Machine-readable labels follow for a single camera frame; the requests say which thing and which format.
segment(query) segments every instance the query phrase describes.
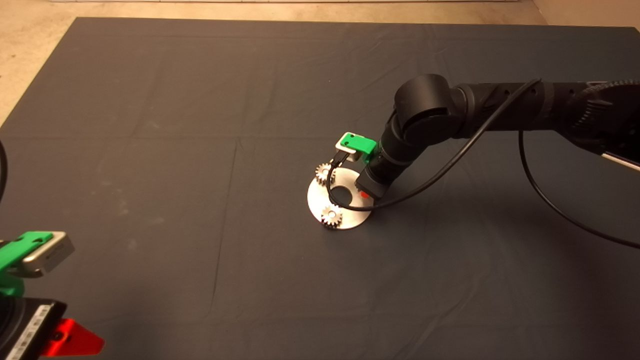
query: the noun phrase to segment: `red part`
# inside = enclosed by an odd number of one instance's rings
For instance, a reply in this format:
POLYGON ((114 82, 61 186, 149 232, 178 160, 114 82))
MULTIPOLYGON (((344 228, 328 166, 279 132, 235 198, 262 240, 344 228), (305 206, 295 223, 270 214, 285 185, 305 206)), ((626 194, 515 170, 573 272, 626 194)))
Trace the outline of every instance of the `red part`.
POLYGON ((96 355, 103 347, 102 338, 73 319, 62 319, 42 351, 42 356, 96 355))

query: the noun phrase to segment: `white sticker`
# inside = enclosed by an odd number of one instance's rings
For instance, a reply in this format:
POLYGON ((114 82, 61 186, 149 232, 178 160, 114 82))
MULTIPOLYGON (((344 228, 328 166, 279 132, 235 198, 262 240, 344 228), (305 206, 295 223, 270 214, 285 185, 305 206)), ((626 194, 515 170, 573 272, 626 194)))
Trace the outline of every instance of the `white sticker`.
POLYGON ((29 347, 33 336, 36 334, 36 331, 42 325, 42 320, 47 317, 49 311, 51 310, 51 305, 40 305, 36 310, 35 314, 29 320, 29 323, 24 328, 24 331, 18 338, 18 341, 15 342, 13 349, 9 352, 9 355, 5 358, 5 360, 20 360, 25 350, 29 347))

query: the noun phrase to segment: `spur gear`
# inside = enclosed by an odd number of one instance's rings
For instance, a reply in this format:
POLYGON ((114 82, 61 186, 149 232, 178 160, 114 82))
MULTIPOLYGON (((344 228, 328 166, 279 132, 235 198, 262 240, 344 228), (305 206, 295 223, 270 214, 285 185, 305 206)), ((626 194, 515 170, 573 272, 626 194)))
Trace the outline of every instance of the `spur gear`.
MULTIPOLYGON (((329 174, 331 165, 324 163, 320 164, 316 168, 316 181, 320 185, 326 185, 326 175, 329 174)), ((335 171, 331 174, 331 184, 335 181, 335 171)))
POLYGON ((342 222, 342 209, 329 205, 322 210, 321 220, 324 226, 335 229, 342 222))

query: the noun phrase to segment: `metal plate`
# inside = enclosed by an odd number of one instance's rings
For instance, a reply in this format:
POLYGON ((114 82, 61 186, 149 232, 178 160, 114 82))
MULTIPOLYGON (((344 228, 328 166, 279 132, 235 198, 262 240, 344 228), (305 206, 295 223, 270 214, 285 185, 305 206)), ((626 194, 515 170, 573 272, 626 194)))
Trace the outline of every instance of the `metal plate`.
MULTIPOLYGON (((351 206, 371 206, 373 205, 372 198, 363 198, 356 188, 356 179, 358 178, 358 172, 348 168, 337 168, 334 170, 335 172, 335 182, 332 184, 332 188, 337 186, 343 186, 349 190, 351 193, 351 202, 349 205, 351 206)), ((309 210, 311 210, 311 214, 321 222, 320 216, 322 210, 331 205, 331 201, 329 200, 329 195, 326 192, 326 187, 320 185, 315 178, 311 180, 311 184, 309 184, 309 190, 307 191, 307 203, 309 205, 309 210)), ((346 230, 352 229, 367 220, 371 211, 352 211, 347 209, 342 209, 342 222, 340 225, 336 227, 338 230, 346 230)))

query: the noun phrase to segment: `green bracket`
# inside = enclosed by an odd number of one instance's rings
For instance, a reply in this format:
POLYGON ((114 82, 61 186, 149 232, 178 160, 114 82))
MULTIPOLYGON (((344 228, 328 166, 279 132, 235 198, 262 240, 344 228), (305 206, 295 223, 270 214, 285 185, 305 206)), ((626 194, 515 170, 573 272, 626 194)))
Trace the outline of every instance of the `green bracket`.
POLYGON ((362 161, 366 164, 371 160, 373 150, 375 150, 378 143, 375 140, 358 134, 346 133, 340 139, 340 145, 361 152, 364 155, 362 156, 362 161))
POLYGON ((0 247, 0 293, 6 296, 22 296, 24 283, 19 277, 8 273, 9 268, 17 265, 23 258, 53 238, 47 231, 28 231, 15 241, 4 243, 0 247))

